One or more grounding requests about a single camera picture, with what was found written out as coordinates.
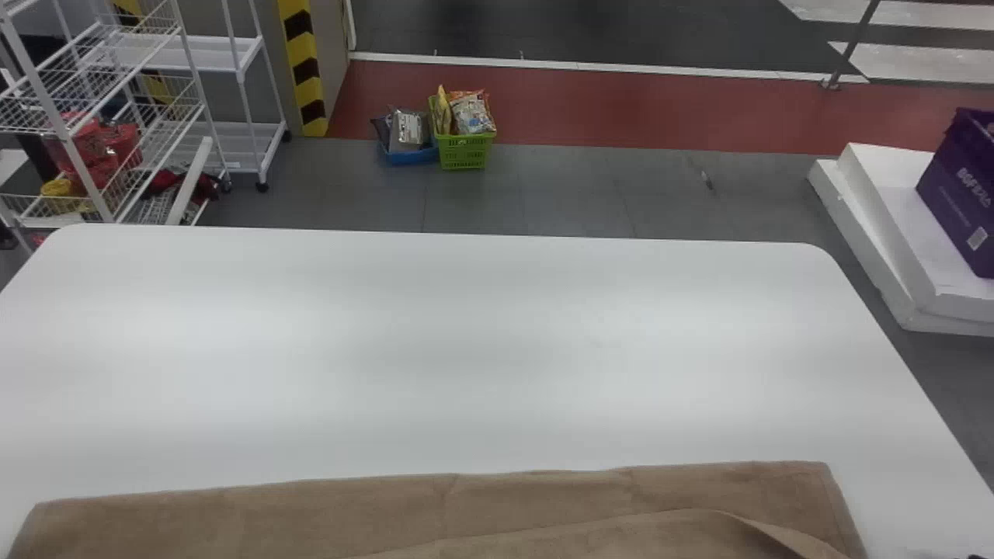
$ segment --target gray floor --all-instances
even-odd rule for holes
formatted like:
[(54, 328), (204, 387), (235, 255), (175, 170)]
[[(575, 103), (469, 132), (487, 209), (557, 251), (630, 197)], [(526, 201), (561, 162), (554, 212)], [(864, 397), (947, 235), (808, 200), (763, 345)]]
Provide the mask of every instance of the gray floor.
[(807, 183), (814, 159), (495, 145), (486, 172), (443, 172), (389, 167), (372, 142), (298, 138), (277, 154), (269, 193), (239, 177), (201, 224), (816, 245), (839, 263), (994, 487), (994, 339), (900, 329)]

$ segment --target snack bag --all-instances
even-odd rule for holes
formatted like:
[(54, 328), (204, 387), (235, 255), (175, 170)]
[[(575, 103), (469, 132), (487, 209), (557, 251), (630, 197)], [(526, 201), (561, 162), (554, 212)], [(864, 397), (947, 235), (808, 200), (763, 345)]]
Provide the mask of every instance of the snack bag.
[(449, 95), (449, 103), (460, 134), (497, 131), (497, 126), (494, 125), (490, 111), (487, 109), (487, 94), (484, 90), (452, 92)]
[(435, 132), (448, 135), (452, 133), (452, 107), (448, 104), (445, 88), (438, 86), (438, 112), (435, 114)]

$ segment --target dark floor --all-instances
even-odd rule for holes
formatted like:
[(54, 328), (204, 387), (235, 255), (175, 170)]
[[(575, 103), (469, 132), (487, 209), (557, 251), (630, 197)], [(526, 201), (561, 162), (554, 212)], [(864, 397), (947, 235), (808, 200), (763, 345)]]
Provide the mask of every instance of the dark floor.
[(255, 193), (244, 179), (201, 223), (810, 243), (839, 263), (994, 487), (994, 339), (900, 329), (807, 183), (814, 160), (495, 145), (485, 172), (443, 172), (434, 165), (386, 166), (373, 142), (297, 139), (273, 162), (268, 194)]
[[(352, 0), (358, 51), (830, 73), (825, 31), (778, 0)], [(848, 67), (847, 73), (856, 73)]]

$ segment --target red package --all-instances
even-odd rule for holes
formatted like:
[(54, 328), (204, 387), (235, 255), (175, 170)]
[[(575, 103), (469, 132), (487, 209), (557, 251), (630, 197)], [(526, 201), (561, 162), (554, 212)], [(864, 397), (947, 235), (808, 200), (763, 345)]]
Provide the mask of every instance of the red package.
[[(63, 118), (72, 119), (77, 114), (76, 112), (64, 112)], [(96, 118), (92, 118), (80, 128), (80, 131), (73, 136), (73, 144), (76, 145), (80, 157), (83, 158), (83, 163), (87, 166), (107, 153), (106, 145), (103, 143), (103, 133)], [(59, 170), (73, 171), (73, 163), (70, 161), (69, 154), (66, 153), (66, 148), (61, 140), (54, 137), (47, 138), (45, 147), (49, 150), (49, 155), (52, 156), (52, 160), (55, 161)]]
[(135, 149), (138, 146), (138, 139), (141, 137), (138, 132), (138, 125), (134, 123), (119, 124), (102, 128), (103, 143), (107, 149), (114, 152), (118, 166), (134, 168), (141, 164), (141, 150)]
[[(87, 165), (86, 169), (89, 170), (89, 176), (93, 178), (97, 190), (103, 190), (110, 182), (110, 178), (114, 176), (114, 172), (117, 171), (117, 158), (107, 155)], [(66, 171), (66, 178), (73, 181), (73, 186), (79, 188), (81, 192), (85, 190), (83, 180), (75, 171)]]

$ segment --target yellow item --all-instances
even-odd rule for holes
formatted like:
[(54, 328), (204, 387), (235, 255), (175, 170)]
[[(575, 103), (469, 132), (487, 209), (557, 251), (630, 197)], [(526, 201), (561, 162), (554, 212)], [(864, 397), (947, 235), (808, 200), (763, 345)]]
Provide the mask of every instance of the yellow item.
[(54, 179), (42, 185), (42, 196), (73, 196), (73, 181)]
[(438, 119), (441, 122), (438, 123), (435, 130), (442, 135), (450, 134), (452, 131), (452, 106), (448, 104), (448, 95), (442, 86), (438, 86)]

